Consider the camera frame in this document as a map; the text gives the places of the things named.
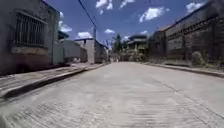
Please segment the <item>white cloud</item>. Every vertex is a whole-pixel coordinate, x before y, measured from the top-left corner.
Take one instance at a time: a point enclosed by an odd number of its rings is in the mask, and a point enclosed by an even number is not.
[[[100,8],[107,4],[107,0],[99,0],[96,2],[96,8]]]
[[[68,25],[64,24],[63,21],[59,21],[59,29],[62,32],[70,32],[70,31],[72,31],[72,28],[70,28]]]
[[[64,18],[63,12],[60,12],[60,18]]]
[[[135,0],[123,0],[123,2],[121,3],[120,8],[123,8],[124,6],[126,6],[128,3],[134,3]]]
[[[103,14],[103,10],[100,11],[100,15]]]
[[[203,5],[204,5],[204,3],[190,3],[190,4],[186,5],[187,12],[191,13]]]
[[[107,10],[112,10],[112,9],[113,9],[113,4],[109,3],[108,6],[107,6]]]
[[[115,31],[114,30],[111,30],[111,29],[106,29],[105,30],[105,33],[106,34],[115,33]]]
[[[58,24],[59,30],[61,30],[62,32],[70,32],[72,31],[72,28],[69,27],[67,24],[65,24],[62,19],[64,18],[64,14],[63,12],[60,12],[60,21]]]
[[[143,22],[145,20],[152,20],[157,17],[162,16],[165,12],[169,11],[170,9],[165,9],[164,7],[158,7],[158,8],[151,8],[149,7],[148,10],[146,10],[142,16],[139,19],[139,22]]]
[[[148,33],[147,30],[141,32],[141,34],[147,34],[147,33]]]
[[[113,10],[113,0],[99,0],[96,2],[96,8],[99,8],[100,14],[103,14],[104,10]]]
[[[123,40],[128,40],[130,36],[124,36]]]
[[[89,32],[79,32],[76,38],[85,39],[85,38],[93,38],[93,36]]]

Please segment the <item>blue sky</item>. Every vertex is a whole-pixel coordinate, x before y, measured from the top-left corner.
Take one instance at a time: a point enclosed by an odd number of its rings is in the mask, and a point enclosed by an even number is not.
[[[70,39],[92,35],[93,25],[78,0],[45,0],[61,12],[60,29]],[[152,34],[202,6],[207,0],[82,0],[98,26],[97,39],[104,43],[117,33],[122,37]]]

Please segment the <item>concrete road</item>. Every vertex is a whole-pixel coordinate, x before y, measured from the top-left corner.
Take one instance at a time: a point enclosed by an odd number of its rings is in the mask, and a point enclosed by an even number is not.
[[[224,79],[113,63],[0,108],[0,128],[224,128]]]

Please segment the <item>wall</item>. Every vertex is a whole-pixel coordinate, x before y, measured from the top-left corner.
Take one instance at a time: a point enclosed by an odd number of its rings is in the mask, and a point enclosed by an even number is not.
[[[81,48],[81,53],[80,53],[80,62],[81,63],[86,63],[88,60],[87,60],[87,51],[86,51],[86,49],[84,49],[84,48]]]
[[[16,14],[23,12],[37,17],[47,23],[44,38],[46,55],[13,54]],[[52,62],[52,44],[57,41],[59,12],[42,0],[1,0],[0,1],[0,74],[15,72],[20,64],[26,64],[32,69],[49,67]]]
[[[200,51],[208,60],[224,60],[224,0],[213,0],[166,31],[168,58],[191,59]]]
[[[58,66],[64,63],[64,50],[63,44],[57,43],[54,44],[54,52],[53,52],[53,64]]]
[[[64,57],[65,58],[80,58],[81,48],[80,45],[75,43],[73,40],[64,40]]]
[[[95,42],[95,63],[102,63],[102,45],[99,42]]]
[[[81,48],[84,48],[87,51],[87,62],[90,64],[95,63],[95,44],[93,39],[80,39],[75,40],[76,43],[80,45]]]

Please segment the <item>barred window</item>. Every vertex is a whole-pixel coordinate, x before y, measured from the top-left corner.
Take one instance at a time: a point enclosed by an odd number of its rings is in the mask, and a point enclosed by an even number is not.
[[[35,17],[17,13],[15,44],[43,47],[45,23]]]

